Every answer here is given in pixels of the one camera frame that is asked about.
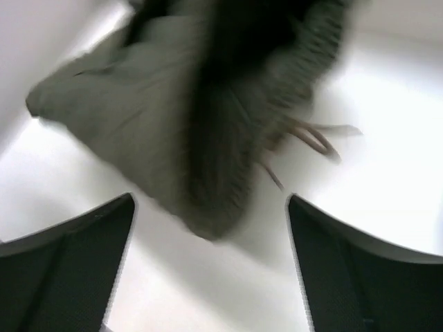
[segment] fabric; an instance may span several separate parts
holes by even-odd
[[[286,130],[287,117],[310,102],[307,93],[335,63],[353,0],[318,0],[298,24],[298,41],[276,52],[251,77],[214,95],[220,119],[205,158],[208,179],[190,204],[183,146],[186,107],[216,0],[180,0],[155,19],[142,42],[129,47],[108,75],[125,29],[40,82],[27,97],[34,116],[56,121],[95,155],[113,165],[197,236],[227,235],[248,207],[254,165],[269,137]]]

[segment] garment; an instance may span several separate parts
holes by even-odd
[[[310,88],[337,60],[353,0],[318,0],[297,41],[276,52],[262,70],[217,92],[218,139],[214,190],[198,205],[187,199],[183,132],[196,67],[208,43],[216,0],[179,0],[170,16],[145,29],[109,74],[106,66],[125,29],[65,64],[29,93],[33,116],[59,122],[101,160],[178,216],[199,237],[215,241],[235,229],[248,207],[254,166],[269,137],[309,101]]]

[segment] white table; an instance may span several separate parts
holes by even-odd
[[[348,122],[364,136],[332,138],[341,165],[292,140],[273,160],[287,192],[262,172],[244,227],[217,246],[184,232],[63,130],[29,120],[0,156],[2,239],[135,190],[140,207],[109,318],[114,332],[308,332],[287,231],[290,192],[385,240],[443,255],[442,56],[357,35],[320,90],[313,120]]]

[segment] brown string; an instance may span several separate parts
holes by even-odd
[[[310,124],[308,122],[296,119],[291,119],[291,121],[292,124],[288,133],[301,139],[305,144],[310,146],[318,153],[337,161],[340,161],[340,155],[320,131],[330,131],[332,133],[339,133],[346,136],[361,135],[361,131],[358,128],[348,124],[328,126],[321,124]],[[316,141],[313,138],[309,137],[304,131],[309,133]],[[269,167],[267,162],[262,161],[261,165],[271,177],[272,181],[279,187],[280,190],[283,191],[283,184],[280,182],[273,170]]]

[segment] gray towel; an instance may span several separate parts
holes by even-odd
[[[298,25],[291,49],[276,52],[251,77],[214,96],[223,110],[218,160],[198,205],[186,193],[187,124],[184,105],[195,80],[215,0],[180,0],[168,17],[155,19],[142,42],[108,75],[102,68],[125,29],[92,52],[40,82],[26,100],[34,116],[59,122],[100,159],[113,165],[190,231],[214,241],[241,220],[251,191],[254,165],[266,142],[283,132],[287,117],[306,103],[306,91],[333,66],[353,0],[319,0]]]

